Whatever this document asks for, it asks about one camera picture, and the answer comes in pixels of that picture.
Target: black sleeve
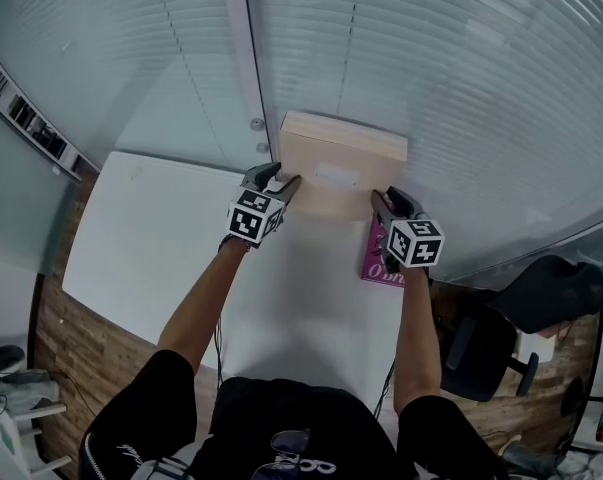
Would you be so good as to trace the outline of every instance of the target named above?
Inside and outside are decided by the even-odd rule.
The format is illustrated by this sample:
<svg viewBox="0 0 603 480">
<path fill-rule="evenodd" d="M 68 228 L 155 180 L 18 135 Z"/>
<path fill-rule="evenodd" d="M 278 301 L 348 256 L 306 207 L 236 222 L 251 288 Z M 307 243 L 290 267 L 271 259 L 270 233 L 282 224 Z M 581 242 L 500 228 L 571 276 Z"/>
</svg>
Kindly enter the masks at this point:
<svg viewBox="0 0 603 480">
<path fill-rule="evenodd" d="M 88 428 L 79 477 L 131 478 L 143 462 L 194 441 L 196 426 L 192 366 L 176 352 L 159 351 Z"/>
<path fill-rule="evenodd" d="M 418 464 L 445 480 L 508 479 L 499 458 L 456 404 L 439 396 L 417 398 L 403 409 L 397 452 L 404 471 Z"/>
</svg>

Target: white zipper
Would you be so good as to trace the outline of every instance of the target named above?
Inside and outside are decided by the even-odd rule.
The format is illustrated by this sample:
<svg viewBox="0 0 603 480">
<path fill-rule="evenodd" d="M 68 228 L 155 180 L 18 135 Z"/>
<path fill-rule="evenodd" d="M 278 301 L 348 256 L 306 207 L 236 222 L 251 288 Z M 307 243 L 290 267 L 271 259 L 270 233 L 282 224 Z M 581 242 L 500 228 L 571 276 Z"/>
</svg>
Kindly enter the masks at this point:
<svg viewBox="0 0 603 480">
<path fill-rule="evenodd" d="M 90 446 L 88 446 L 88 441 L 90 440 L 91 435 L 92 434 L 88 434 L 87 436 L 85 436 L 85 453 L 88 456 L 88 460 L 90 461 L 90 464 L 92 465 L 92 469 L 94 469 L 94 472 L 99 477 L 99 480 L 105 480 L 105 476 L 103 476 L 103 473 L 101 473 L 101 468 L 99 468 L 99 466 L 97 466 L 97 463 L 94 460 L 92 453 L 90 452 Z"/>
</svg>

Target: forearm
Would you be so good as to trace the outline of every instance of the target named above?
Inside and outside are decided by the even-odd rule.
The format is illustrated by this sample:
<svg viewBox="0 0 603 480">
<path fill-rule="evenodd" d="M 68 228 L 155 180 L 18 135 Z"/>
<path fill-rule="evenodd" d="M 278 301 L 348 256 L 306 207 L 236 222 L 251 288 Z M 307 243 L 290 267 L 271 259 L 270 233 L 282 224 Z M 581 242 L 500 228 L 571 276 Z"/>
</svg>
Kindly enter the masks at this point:
<svg viewBox="0 0 603 480">
<path fill-rule="evenodd" d="M 241 240 L 224 244 L 166 324 L 157 348 L 185 357 L 196 373 L 201 364 L 234 276 L 247 252 Z"/>
<path fill-rule="evenodd" d="M 441 359 L 428 278 L 420 268 L 404 269 L 403 309 L 394 369 L 394 408 L 397 414 L 412 400 L 438 395 Z"/>
</svg>

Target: person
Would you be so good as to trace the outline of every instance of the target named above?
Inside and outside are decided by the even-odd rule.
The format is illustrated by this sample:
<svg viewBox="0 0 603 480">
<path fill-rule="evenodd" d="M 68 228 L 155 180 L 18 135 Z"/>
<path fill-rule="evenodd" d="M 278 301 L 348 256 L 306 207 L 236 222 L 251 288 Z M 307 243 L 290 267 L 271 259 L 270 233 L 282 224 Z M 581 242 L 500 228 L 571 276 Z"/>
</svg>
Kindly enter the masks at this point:
<svg viewBox="0 0 603 480">
<path fill-rule="evenodd" d="M 88 428 L 80 478 L 508 478 L 457 406 L 440 396 L 439 347 L 422 268 L 402 270 L 396 451 L 370 410 L 344 390 L 242 377 L 221 385 L 209 436 L 194 444 L 194 377 L 249 249 L 237 237 L 222 242 L 163 329 L 157 352 Z"/>
</svg>

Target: black office chair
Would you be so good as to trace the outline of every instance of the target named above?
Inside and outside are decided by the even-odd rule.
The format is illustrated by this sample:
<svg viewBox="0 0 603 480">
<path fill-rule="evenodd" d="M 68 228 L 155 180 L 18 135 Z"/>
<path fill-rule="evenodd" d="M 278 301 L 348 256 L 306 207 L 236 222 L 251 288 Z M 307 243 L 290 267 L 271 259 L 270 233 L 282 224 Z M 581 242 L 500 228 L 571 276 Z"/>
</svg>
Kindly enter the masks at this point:
<svg viewBox="0 0 603 480">
<path fill-rule="evenodd" d="M 442 342 L 442 389 L 486 402 L 496 392 L 506 369 L 523 375 L 517 395 L 530 389 L 539 356 L 527 364 L 512 357 L 515 326 L 536 333 L 561 322 L 595 314 L 603 308 L 603 272 L 595 265 L 572 265 L 558 256 L 532 263 L 501 292 L 465 294 L 457 305 Z"/>
</svg>

